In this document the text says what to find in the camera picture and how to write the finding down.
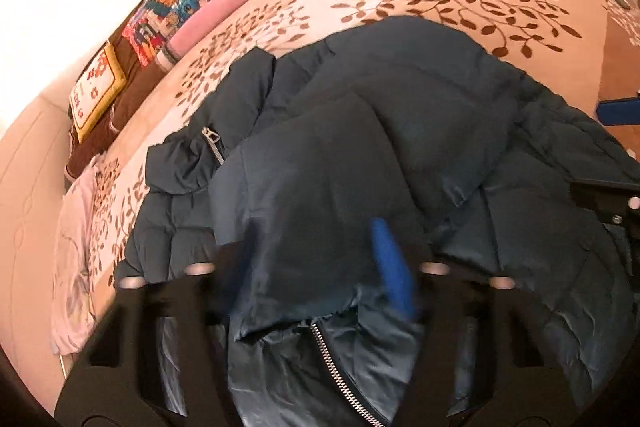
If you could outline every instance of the zipper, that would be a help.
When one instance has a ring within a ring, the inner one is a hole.
[[[215,156],[218,163],[222,165],[225,162],[225,159],[222,157],[220,149],[218,149],[218,146],[216,145],[220,141],[220,135],[215,131],[210,130],[209,127],[202,128],[202,135],[209,144],[209,148],[211,149],[213,156]]]
[[[373,416],[366,407],[361,404],[358,398],[353,394],[349,386],[344,381],[344,378],[338,371],[337,366],[335,365],[334,359],[329,352],[329,348],[324,341],[324,337],[322,336],[322,332],[317,324],[311,324],[311,332],[314,334],[316,338],[316,343],[318,343],[318,347],[320,348],[320,354],[322,356],[322,360],[324,361],[324,365],[329,370],[331,377],[334,379],[335,384],[338,386],[338,389],[342,393],[342,395],[347,399],[351,407],[355,409],[355,411],[364,418],[365,421],[372,425],[373,427],[385,427],[385,425],[377,420],[375,416]]]

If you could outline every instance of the puffer jacket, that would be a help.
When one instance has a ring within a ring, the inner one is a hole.
[[[383,217],[403,243],[530,292],[527,322],[585,407],[628,351],[638,310],[625,234],[575,206],[576,178],[637,183],[640,166],[465,34],[387,18],[278,60],[258,48],[239,59],[190,124],[149,149],[150,192],[116,278],[159,282],[215,261],[255,219],[252,275],[216,328],[245,425],[389,425],[428,327],[386,301],[369,230]],[[475,327],[463,327],[452,413],[472,405]],[[328,377],[319,337],[360,415]],[[184,414],[171,319],[160,344],[167,404]]]

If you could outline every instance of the light pink cloth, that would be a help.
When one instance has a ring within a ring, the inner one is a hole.
[[[54,247],[51,339],[55,354],[82,349],[95,324],[87,254],[100,156],[94,157],[62,200]]]
[[[209,32],[248,0],[212,0],[184,23],[169,40],[175,55],[184,57]]]

